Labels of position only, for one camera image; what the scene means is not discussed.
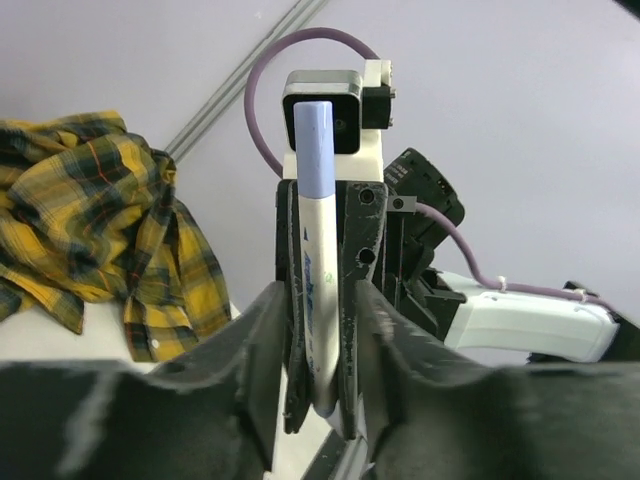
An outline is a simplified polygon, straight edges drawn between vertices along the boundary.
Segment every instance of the purple marker cap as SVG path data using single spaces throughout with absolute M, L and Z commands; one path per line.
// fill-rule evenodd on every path
M 298 165 L 298 195 L 321 199 L 336 193 L 331 102 L 298 102 L 293 106 Z

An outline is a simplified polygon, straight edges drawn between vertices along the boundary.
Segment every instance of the cable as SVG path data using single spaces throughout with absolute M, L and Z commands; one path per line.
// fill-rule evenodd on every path
M 353 37 L 342 30 L 324 27 L 306 28 L 304 30 L 298 30 L 297 32 L 291 33 L 274 42 L 262 53 L 262 55 L 260 55 L 247 78 L 247 86 L 244 91 L 244 117 L 253 143 L 264 158 L 265 162 L 267 162 L 267 165 L 269 165 L 269 167 L 271 167 L 271 169 L 280 178 L 282 178 L 282 164 L 269 149 L 267 142 L 260 132 L 260 127 L 258 126 L 258 120 L 256 118 L 255 100 L 258 81 L 260 80 L 260 75 L 262 75 L 262 72 L 264 72 L 269 62 L 284 49 L 291 45 L 295 45 L 296 43 L 316 39 L 333 40 L 335 42 L 342 43 L 367 60 L 377 60 L 379 58 L 371 48 L 356 37 Z
M 467 265 L 469 266 L 469 271 L 471 272 L 473 279 L 483 287 L 490 288 L 491 290 L 498 290 L 501 292 L 529 293 L 532 295 L 563 298 L 565 300 L 576 300 L 581 303 L 600 305 L 601 307 L 604 307 L 611 312 L 615 312 L 615 309 L 609 303 L 598 297 L 594 297 L 593 295 L 587 295 L 587 293 L 584 291 L 577 291 L 576 293 L 574 293 L 567 290 L 559 290 L 556 288 L 534 287 L 532 285 L 524 285 L 522 283 L 508 284 L 506 278 L 502 276 L 498 277 L 498 280 L 492 280 L 484 276 L 482 272 L 480 272 L 478 261 L 473 255 L 471 247 L 464 239 L 464 237 L 460 234 L 456 226 L 447 217 L 445 217 L 435 208 L 430 207 L 429 205 L 425 205 L 424 203 L 416 204 L 416 211 L 428 218 L 431 218 L 446 230 L 446 232 L 449 234 L 449 236 L 451 236 L 455 244 L 460 249 L 460 252 L 464 256 L 464 259 L 467 261 Z
M 247 122 L 247 128 L 249 129 L 249 135 L 251 136 L 253 143 L 264 158 L 265 162 L 267 162 L 267 165 L 269 165 L 269 167 L 280 178 L 282 178 L 282 164 L 269 149 L 267 142 L 260 132 L 260 127 L 258 126 L 258 120 L 256 118 L 255 99 L 258 81 L 260 80 L 260 76 L 266 69 L 269 62 L 273 60 L 273 58 L 280 52 L 292 45 L 295 45 L 296 43 L 315 39 L 333 40 L 342 43 L 347 47 L 350 47 L 356 53 L 360 54 L 366 60 L 379 59 L 378 55 L 371 48 L 369 48 L 362 41 L 358 40 L 356 37 L 349 35 L 342 30 L 324 27 L 298 30 L 297 32 L 291 33 L 274 42 L 262 53 L 262 55 L 258 58 L 253 68 L 251 69 L 251 72 L 249 73 L 249 77 L 247 79 L 247 86 L 244 92 L 244 115 Z M 418 203 L 416 205 L 416 210 L 426 217 L 431 218 L 446 230 L 446 232 L 451 236 L 455 244 L 460 249 L 463 257 L 465 258 L 473 279 L 483 287 L 489 288 L 491 290 L 497 290 L 503 293 L 528 293 L 532 295 L 574 300 L 579 301 L 580 303 L 590 303 L 594 305 L 600 305 L 601 307 L 604 307 L 611 312 L 615 312 L 615 309 L 609 303 L 593 295 L 588 295 L 584 290 L 570 292 L 567 290 L 559 290 L 556 288 L 535 287 L 522 283 L 507 283 L 507 279 L 502 276 L 498 277 L 497 280 L 492 280 L 484 276 L 480 271 L 478 261 L 476 260 L 471 247 L 464 239 L 464 237 L 460 234 L 456 226 L 447 217 L 445 217 L 435 208 L 423 203 Z

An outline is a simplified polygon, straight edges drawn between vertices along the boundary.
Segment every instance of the table surface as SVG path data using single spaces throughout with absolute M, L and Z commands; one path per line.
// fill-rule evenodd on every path
M 234 316 L 237 314 L 238 311 L 234 309 Z M 118 359 L 143 372 L 154 367 L 152 363 L 131 361 L 125 343 L 120 308 L 115 303 L 87 304 L 84 332 L 81 336 L 60 326 L 39 308 L 13 315 L 0 322 L 0 361 L 66 359 Z M 284 380 L 283 373 L 280 410 Z M 281 420 L 282 411 L 278 413 L 278 421 Z M 286 435 L 280 425 L 276 437 L 274 473 L 265 474 L 265 479 L 299 480 L 330 428 L 326 421 L 313 412 L 309 412 L 297 435 Z

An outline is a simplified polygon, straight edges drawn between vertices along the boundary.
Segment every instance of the marker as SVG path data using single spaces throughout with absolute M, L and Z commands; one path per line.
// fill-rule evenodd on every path
M 340 355 L 338 234 L 331 102 L 293 107 L 298 170 L 298 208 L 304 282 L 307 363 L 316 413 L 336 406 L 333 378 Z

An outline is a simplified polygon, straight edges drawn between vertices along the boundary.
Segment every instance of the plaid cloth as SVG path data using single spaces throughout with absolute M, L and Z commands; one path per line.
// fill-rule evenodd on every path
M 175 175 L 116 112 L 0 121 L 0 320 L 37 304 L 80 334 L 84 302 L 116 299 L 141 362 L 229 322 L 220 266 Z

